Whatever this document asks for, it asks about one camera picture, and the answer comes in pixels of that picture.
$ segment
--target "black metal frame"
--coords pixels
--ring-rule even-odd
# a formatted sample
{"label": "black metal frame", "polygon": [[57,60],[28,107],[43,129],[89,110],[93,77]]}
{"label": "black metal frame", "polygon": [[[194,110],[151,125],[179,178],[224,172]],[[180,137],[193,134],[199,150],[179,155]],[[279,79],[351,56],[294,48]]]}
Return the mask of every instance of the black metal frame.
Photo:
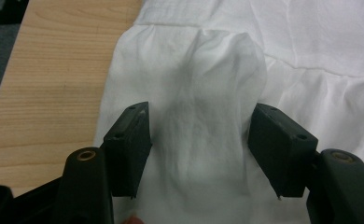
{"label": "black metal frame", "polygon": [[[13,198],[0,186],[0,223],[113,223],[112,195],[136,197],[151,143],[148,103],[129,106],[100,147],[73,152],[63,176]],[[258,104],[248,146],[278,197],[310,194],[314,224],[364,224],[364,162],[318,140],[283,112]]]}

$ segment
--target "wood grain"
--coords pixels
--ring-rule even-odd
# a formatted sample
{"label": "wood grain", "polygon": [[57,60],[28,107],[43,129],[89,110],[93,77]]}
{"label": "wood grain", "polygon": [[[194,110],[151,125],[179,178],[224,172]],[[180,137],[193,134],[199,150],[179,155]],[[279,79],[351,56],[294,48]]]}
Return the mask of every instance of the wood grain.
{"label": "wood grain", "polygon": [[0,185],[15,196],[92,145],[105,78],[137,0],[31,0],[0,88]]}

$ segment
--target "white fabric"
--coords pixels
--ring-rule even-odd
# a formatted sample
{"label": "white fabric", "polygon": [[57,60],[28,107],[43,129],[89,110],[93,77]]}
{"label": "white fabric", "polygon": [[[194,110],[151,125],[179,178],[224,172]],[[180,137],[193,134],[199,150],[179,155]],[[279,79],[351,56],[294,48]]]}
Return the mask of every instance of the white fabric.
{"label": "white fabric", "polygon": [[115,49],[94,144],[143,101],[153,147],[116,223],[309,223],[304,198],[276,199],[246,130],[259,101],[318,150],[364,160],[364,1],[146,0]]}

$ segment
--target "screw hole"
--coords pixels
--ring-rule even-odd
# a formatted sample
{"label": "screw hole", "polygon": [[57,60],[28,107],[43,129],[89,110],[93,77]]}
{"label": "screw hole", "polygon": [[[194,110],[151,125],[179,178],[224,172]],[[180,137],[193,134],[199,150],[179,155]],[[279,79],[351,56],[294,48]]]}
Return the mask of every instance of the screw hole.
{"label": "screw hole", "polygon": [[95,157],[94,151],[83,151],[77,155],[78,161],[88,161]]}
{"label": "screw hole", "polygon": [[332,152],[331,155],[337,159],[338,161],[343,161],[346,163],[352,163],[354,161],[353,158],[351,158],[349,155],[342,153],[342,152]]}
{"label": "screw hole", "polygon": [[84,224],[87,223],[87,218],[81,215],[76,215],[69,220],[69,224]]}
{"label": "screw hole", "polygon": [[301,140],[306,140],[307,139],[307,136],[304,135],[304,134],[298,134],[296,135],[298,138],[300,138]]}

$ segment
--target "wooden table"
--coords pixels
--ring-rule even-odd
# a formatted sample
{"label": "wooden table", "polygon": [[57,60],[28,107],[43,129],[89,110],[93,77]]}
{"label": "wooden table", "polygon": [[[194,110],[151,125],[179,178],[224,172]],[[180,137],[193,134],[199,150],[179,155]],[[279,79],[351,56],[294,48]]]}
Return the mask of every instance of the wooden table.
{"label": "wooden table", "polygon": [[0,88],[0,185],[59,177],[92,145],[105,78],[139,0],[31,0]]}

